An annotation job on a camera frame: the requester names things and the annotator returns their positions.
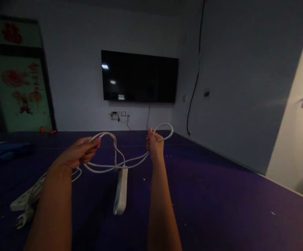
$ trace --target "black tv screen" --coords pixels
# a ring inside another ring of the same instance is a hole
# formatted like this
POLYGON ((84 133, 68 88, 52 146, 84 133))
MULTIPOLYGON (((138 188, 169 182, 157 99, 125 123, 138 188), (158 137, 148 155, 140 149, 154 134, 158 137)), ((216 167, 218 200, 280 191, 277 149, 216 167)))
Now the black tv screen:
POLYGON ((178 59, 102 51, 104 100, 175 102, 178 59))

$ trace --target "finger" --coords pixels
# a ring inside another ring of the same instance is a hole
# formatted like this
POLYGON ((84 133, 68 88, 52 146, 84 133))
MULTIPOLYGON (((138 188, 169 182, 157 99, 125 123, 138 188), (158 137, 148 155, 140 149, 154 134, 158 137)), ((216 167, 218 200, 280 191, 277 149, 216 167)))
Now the finger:
POLYGON ((148 136, 149 136, 150 140, 153 140, 153 141, 156 140, 152 128, 148 129, 148 136))
POLYGON ((95 156, 94 153, 85 154, 85 155, 83 155, 83 156, 79 159, 79 161, 85 163, 85 162, 88 162, 88 161, 86 161, 86 160, 90 160, 90 159, 92 159, 94 156, 95 156))
POLYGON ((90 162, 92 159, 86 159, 83 161, 83 163, 87 163, 87 162, 90 162))
POLYGON ((95 153, 99 149, 98 146, 92 147, 89 150, 87 150, 85 153, 95 153))
POLYGON ((99 137, 97 137, 94 140, 92 140, 91 142, 87 142, 87 143, 79 145, 79 147, 81 148, 82 151, 86 152, 87 150, 89 150, 95 146, 99 148, 100 143, 101 143, 101 139, 99 137))
POLYGON ((158 134, 158 133, 155 133, 154 136, 155 136, 156 140, 163 139, 163 137, 160 134, 158 134))
POLYGON ((90 139, 92 139, 92 137, 80 138, 79 140, 77 140, 75 142, 75 145, 81 145, 84 143, 88 143, 90 139))

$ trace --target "blue object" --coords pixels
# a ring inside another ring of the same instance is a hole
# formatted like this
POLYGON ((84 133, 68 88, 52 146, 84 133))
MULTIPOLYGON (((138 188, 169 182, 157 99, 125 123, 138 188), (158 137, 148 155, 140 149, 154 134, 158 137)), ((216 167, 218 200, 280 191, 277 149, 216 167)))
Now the blue object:
POLYGON ((0 144, 0 160, 11 160, 16 156, 31 153, 33 149, 30 143, 0 144))

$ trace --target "white power strip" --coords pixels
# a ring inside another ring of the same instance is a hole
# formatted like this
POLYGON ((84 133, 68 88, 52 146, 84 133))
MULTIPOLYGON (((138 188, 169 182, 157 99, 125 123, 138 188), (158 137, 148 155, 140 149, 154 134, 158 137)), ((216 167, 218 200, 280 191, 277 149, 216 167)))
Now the white power strip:
POLYGON ((23 193, 20 197, 18 197, 15 201, 13 201, 10 204, 10 208, 12 211, 22 211, 26 209, 27 203, 29 205, 34 204, 39 198, 40 198, 40 194, 41 194, 41 190, 42 190, 42 184, 44 182, 44 178, 42 178, 41 180, 39 180, 39 182, 37 182, 34 186, 32 186, 30 189, 27 190, 27 192, 23 193), (29 195, 31 190, 34 187, 34 195, 32 196, 32 199, 30 201, 28 201, 29 195))
POLYGON ((121 215, 126 208, 128 169, 121 169, 118 178, 117 194, 114 201, 113 214, 121 215))

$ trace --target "purple floor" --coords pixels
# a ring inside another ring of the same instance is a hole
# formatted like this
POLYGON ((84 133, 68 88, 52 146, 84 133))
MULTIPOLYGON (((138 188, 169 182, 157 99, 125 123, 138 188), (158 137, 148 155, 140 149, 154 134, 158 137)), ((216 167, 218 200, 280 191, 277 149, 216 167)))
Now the purple floor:
MULTIPOLYGON (((30 229, 14 228, 21 212, 11 212, 10 203, 29 189, 65 148, 96 133, 25 132, 1 137, 14 143, 35 143, 37 149, 32 155, 0 165, 0 250, 21 250, 30 229)), ((127 159, 146 152, 145 131, 112 133, 127 159)), ((102 138, 93 162, 113 164, 112 146, 112 138, 102 138)), ((303 250, 302 197, 178 134, 165 141, 164 156, 184 250, 303 250)), ((117 173, 94 174, 82 169, 82 176, 73 183, 73 250, 145 250, 150 158, 129 170, 126 210, 119 216, 112 213, 117 173)))

